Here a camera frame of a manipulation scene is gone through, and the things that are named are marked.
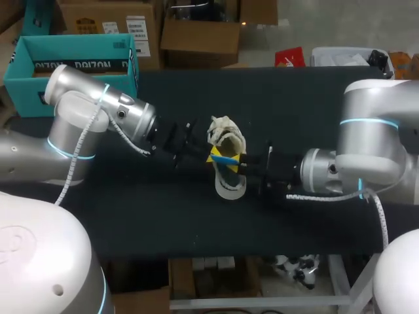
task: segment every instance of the red bag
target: red bag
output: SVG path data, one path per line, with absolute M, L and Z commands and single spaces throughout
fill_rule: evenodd
M 296 47 L 275 53 L 275 67 L 305 67 L 302 48 Z

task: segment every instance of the metal table frame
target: metal table frame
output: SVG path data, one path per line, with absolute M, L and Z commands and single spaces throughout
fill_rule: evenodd
M 329 272 L 335 293 L 333 296 L 172 300 L 170 309 L 172 311 L 220 308 L 272 309 L 337 305 L 338 314 L 360 314 L 373 297 L 373 275 L 379 256 L 379 254 L 374 254 L 371 257 L 353 287 L 350 288 L 342 258 L 340 255 L 329 255 Z

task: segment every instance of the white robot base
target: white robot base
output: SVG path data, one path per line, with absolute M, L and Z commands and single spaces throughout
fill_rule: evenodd
M 0 194 L 0 313 L 114 314 L 81 223 L 51 203 Z

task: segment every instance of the black and white object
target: black and white object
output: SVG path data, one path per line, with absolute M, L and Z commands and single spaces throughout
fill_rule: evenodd
M 137 57 L 150 57 L 149 35 L 144 16 L 129 15 L 126 17 L 128 32 L 134 36 Z

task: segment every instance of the cardboard box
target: cardboard box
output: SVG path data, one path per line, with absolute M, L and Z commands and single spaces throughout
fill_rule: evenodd
M 131 33 L 141 70 L 163 67 L 160 53 L 162 0 L 61 0 L 60 8 L 70 34 Z
M 21 18 L 15 24 L 10 26 L 6 31 L 0 34 L 0 44 L 14 44 L 18 43 L 19 36 L 22 32 L 24 19 Z
M 54 5 L 55 0 L 27 0 L 22 35 L 49 35 Z
M 247 24 L 278 25 L 276 0 L 242 0 L 240 22 Z
M 0 33 L 16 23 L 24 15 L 25 8 L 21 0 L 0 1 Z
M 169 314 L 170 289 L 129 292 L 112 295 L 115 313 L 118 314 Z
M 239 36 L 238 22 L 176 20 L 168 9 L 161 49 L 168 67 L 219 69 L 237 63 Z
M 48 77 L 34 78 L 34 73 L 51 73 L 60 64 L 93 76 L 106 70 L 111 74 L 98 75 L 98 80 L 136 97 L 139 71 L 134 56 L 134 38 L 129 34 L 21 36 L 4 83 L 20 116 L 53 116 L 54 108 L 43 99 Z
M 170 269 L 167 262 L 109 261 L 102 266 L 112 291 L 115 313 L 170 313 Z
M 235 258 L 235 268 L 193 271 L 191 259 L 172 259 L 173 298 L 245 298 L 258 296 L 259 271 L 253 257 Z M 213 288 L 202 287 L 209 283 Z
M 419 80 L 419 54 L 414 54 L 403 77 L 405 80 Z

